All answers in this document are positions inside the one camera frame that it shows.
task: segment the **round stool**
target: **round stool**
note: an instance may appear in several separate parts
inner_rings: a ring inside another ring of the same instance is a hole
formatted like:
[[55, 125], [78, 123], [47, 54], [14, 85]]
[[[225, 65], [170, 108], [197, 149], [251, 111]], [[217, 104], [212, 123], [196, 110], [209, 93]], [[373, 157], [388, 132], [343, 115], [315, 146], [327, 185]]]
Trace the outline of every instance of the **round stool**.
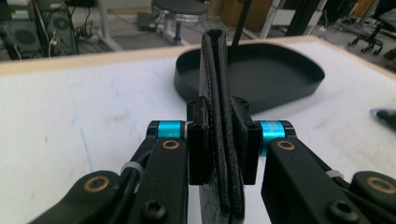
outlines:
[[181, 23], [204, 21], [208, 11], [204, 3], [197, 0], [153, 0], [151, 10], [154, 17], [164, 17], [176, 22], [175, 45], [181, 44]]

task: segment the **black leather object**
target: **black leather object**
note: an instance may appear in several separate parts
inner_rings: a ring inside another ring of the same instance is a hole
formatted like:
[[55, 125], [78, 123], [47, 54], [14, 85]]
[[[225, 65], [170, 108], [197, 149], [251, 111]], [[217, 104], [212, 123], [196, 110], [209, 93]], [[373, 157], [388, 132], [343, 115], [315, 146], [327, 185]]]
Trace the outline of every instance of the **black leather object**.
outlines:
[[200, 96], [208, 102], [214, 168], [209, 183], [200, 187], [203, 223], [243, 223], [243, 178], [233, 142], [231, 96], [227, 76], [226, 34], [203, 34]]

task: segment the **white tabletop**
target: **white tabletop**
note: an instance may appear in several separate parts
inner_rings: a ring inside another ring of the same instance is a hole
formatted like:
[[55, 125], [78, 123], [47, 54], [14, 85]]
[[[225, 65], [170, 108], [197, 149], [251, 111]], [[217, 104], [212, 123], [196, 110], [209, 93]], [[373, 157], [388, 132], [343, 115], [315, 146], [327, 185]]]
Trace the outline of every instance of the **white tabletop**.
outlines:
[[[275, 39], [318, 63], [315, 94], [261, 112], [286, 119], [299, 138], [350, 181], [371, 170], [396, 177], [396, 135], [370, 116], [396, 107], [396, 78], [313, 37]], [[152, 120], [185, 120], [173, 87], [187, 48], [139, 50], [0, 64], [0, 223], [25, 223], [59, 202], [82, 176], [120, 173]], [[246, 187], [246, 223], [269, 223], [260, 190]], [[189, 223], [201, 223], [196, 187]]]

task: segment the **black plastic tray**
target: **black plastic tray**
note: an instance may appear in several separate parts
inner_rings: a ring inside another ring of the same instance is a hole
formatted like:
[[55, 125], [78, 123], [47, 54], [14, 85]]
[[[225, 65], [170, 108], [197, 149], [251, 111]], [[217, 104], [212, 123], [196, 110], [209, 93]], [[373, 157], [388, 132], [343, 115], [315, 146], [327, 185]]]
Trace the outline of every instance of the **black plastic tray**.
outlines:
[[[198, 97], [200, 49], [177, 58], [174, 84], [187, 102]], [[228, 47], [231, 95], [250, 102], [250, 113], [313, 94], [323, 70], [300, 53], [272, 44]]]

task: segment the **blue anodized part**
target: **blue anodized part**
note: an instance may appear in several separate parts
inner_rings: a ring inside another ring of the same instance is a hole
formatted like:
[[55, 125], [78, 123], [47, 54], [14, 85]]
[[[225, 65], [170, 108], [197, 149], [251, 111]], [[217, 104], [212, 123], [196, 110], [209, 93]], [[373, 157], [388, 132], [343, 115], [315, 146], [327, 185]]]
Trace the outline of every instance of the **blue anodized part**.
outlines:
[[161, 120], [158, 125], [158, 138], [180, 138], [180, 120]]
[[260, 124], [262, 125], [262, 139], [263, 139], [263, 147], [262, 147], [262, 157], [267, 155], [268, 144], [276, 138], [286, 137], [285, 129], [280, 121], [277, 120], [260, 120]]

